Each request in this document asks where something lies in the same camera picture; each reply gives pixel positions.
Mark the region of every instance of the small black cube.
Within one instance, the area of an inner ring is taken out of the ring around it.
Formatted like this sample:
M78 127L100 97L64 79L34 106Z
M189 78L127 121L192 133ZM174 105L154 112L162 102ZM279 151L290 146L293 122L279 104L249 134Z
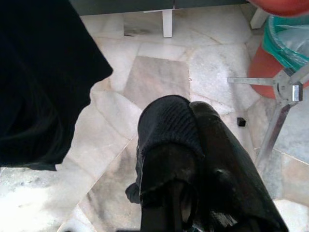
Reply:
M246 126L246 120L243 117L237 118L237 125L239 127L245 127Z

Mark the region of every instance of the marble floor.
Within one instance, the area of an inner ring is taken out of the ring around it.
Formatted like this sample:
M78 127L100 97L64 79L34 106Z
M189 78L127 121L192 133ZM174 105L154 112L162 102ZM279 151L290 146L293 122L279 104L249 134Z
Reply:
M0 232L138 229L140 207L124 193L136 178L137 123L147 104L164 95L210 103L255 160L275 103L226 80L246 77L262 40L246 8L176 10L173 37L166 39L160 12L83 16L114 72L92 87L57 172L1 170ZM308 104L306 90L262 174L290 232L309 231ZM246 127L237 126L238 116Z

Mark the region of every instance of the dark wall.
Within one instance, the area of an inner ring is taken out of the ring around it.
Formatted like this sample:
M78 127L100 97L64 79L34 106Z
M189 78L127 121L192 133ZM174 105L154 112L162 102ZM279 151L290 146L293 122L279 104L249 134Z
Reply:
M246 0L175 0L175 8L219 6L248 3Z
M70 0L79 15L171 9L174 0Z

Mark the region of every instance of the green plastic bag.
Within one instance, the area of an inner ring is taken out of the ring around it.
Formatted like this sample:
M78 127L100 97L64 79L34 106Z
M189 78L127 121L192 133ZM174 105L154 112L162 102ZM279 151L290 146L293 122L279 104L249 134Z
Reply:
M265 26L263 49L272 54L285 68L298 71L309 62L309 57L291 50L280 39L280 32L288 29L302 29L309 35L309 15L294 18L270 16Z

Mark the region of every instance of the metal stand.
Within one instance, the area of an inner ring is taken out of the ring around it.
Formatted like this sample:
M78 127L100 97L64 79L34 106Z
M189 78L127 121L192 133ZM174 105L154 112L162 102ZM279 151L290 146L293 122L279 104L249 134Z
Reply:
M303 100L303 84L309 81L309 63L299 71L285 69L272 79L264 78L228 78L229 83L273 86L276 96L276 109L262 142L255 165L262 173L275 145L289 110Z

